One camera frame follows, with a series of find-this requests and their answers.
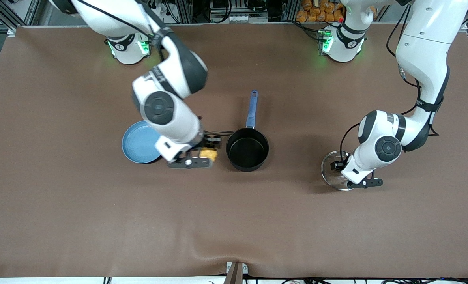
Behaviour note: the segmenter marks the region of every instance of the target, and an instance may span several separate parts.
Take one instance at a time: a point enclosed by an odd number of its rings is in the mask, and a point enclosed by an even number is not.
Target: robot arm
[[[338,62],[352,60],[360,52],[364,35],[373,22],[373,11],[370,7],[397,2],[405,5],[409,0],[341,0],[346,8],[344,20],[337,26],[326,27],[333,36],[329,45],[322,50],[323,53]]]
[[[206,84],[207,68],[149,7],[135,0],[50,0],[61,11],[79,14],[99,34],[123,39],[137,32],[169,56],[133,82],[133,101],[142,118],[162,136],[157,150],[172,162],[203,138],[203,127],[183,102]]]
[[[420,82],[421,96],[410,117],[372,111],[362,119],[360,146],[341,172],[351,182],[359,184],[373,170],[393,163],[401,151],[413,151],[425,144],[450,75],[447,52],[467,8],[468,0],[415,1],[396,57],[399,65]]]

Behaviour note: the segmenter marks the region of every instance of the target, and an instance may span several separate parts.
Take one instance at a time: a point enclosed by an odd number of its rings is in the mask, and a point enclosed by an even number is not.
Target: blue pot handle
[[[252,90],[250,94],[250,106],[248,108],[248,118],[246,119],[247,128],[255,128],[255,114],[257,113],[257,99],[259,92]]]

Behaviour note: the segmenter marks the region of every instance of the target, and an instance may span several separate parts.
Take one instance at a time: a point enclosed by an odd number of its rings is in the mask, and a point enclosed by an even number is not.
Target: black rubber band
[[[344,28],[346,31],[348,31],[350,34],[365,34],[365,32],[369,29],[369,28],[366,28],[365,30],[355,30],[355,29],[352,29],[350,28],[349,26],[346,25],[346,15],[348,13],[344,13],[344,17],[343,17],[343,22],[339,25],[339,27],[337,27],[338,29],[339,28]]]
[[[339,28],[344,28],[350,34],[365,34],[365,32],[369,29],[369,28],[366,28],[365,30],[354,30],[350,28],[349,26],[347,26],[346,24],[341,24]]]
[[[173,30],[171,30],[170,28],[168,27],[163,27],[162,29],[158,30],[157,32],[155,32],[155,34],[153,34],[153,38],[152,38],[152,45],[154,47],[156,47],[157,50],[160,50],[160,46],[161,46],[161,43],[162,43],[162,40],[168,36],[169,34],[172,34],[173,33]]]
[[[354,49],[355,47],[357,47],[357,45],[359,45],[359,43],[364,39],[364,37],[360,37],[360,38],[357,38],[357,39],[353,39],[353,38],[349,38],[347,36],[345,36],[343,34],[343,32],[341,31],[341,29],[337,29],[337,38],[342,42],[344,43],[344,46],[348,49]]]
[[[163,72],[160,70],[158,66],[154,66],[152,68],[152,73],[153,73],[153,77],[156,79],[157,82],[160,83],[160,85],[164,88],[164,90],[172,93],[173,95],[176,95],[177,97],[181,99],[181,97],[178,96],[178,93],[176,92],[176,90],[171,86],[169,81],[167,81],[166,76],[164,76]]]
[[[395,134],[395,137],[397,140],[402,140],[402,136],[404,136],[404,133],[406,132],[406,118],[400,114],[397,114],[397,117],[399,118],[399,127],[397,128],[397,133]]]
[[[416,106],[425,110],[426,112],[437,112],[443,103],[443,99],[438,104],[429,104],[422,101],[420,98],[416,100]]]
[[[109,43],[111,43],[111,46],[113,46],[116,50],[118,51],[126,51],[127,47],[129,44],[134,40],[135,36],[134,34],[130,34],[126,39],[122,41],[114,41],[113,39],[108,38]],[[116,45],[121,45],[124,48],[123,49],[118,49]]]

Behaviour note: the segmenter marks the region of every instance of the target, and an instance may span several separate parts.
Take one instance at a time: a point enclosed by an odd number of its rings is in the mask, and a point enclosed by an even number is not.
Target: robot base
[[[347,159],[350,153],[343,151],[343,158]],[[339,151],[333,151],[326,155],[322,161],[322,177],[328,185],[334,187],[339,191],[350,191],[352,188],[348,187],[348,180],[340,171],[334,170],[330,167],[333,162],[341,162],[341,155]]]
[[[337,62],[348,62],[353,60],[360,52],[364,39],[360,43],[351,41],[352,47],[346,48],[336,36],[337,28],[333,26],[326,27],[318,31],[318,38],[324,40],[319,43],[320,54],[328,55],[330,59]]]

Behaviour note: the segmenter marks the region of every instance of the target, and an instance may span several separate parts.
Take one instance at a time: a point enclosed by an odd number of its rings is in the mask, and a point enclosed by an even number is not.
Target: brown table cover
[[[124,66],[88,28],[19,28],[0,56],[0,277],[215,275],[232,260],[259,277],[468,277],[466,34],[449,52],[440,137],[376,171],[382,187],[321,178],[348,127],[416,100],[384,47],[392,27],[373,25],[344,64],[293,25],[174,28],[209,68],[186,99],[207,130],[242,127],[259,90],[271,149],[252,173],[224,149],[209,170],[130,162],[131,82],[158,56]]]

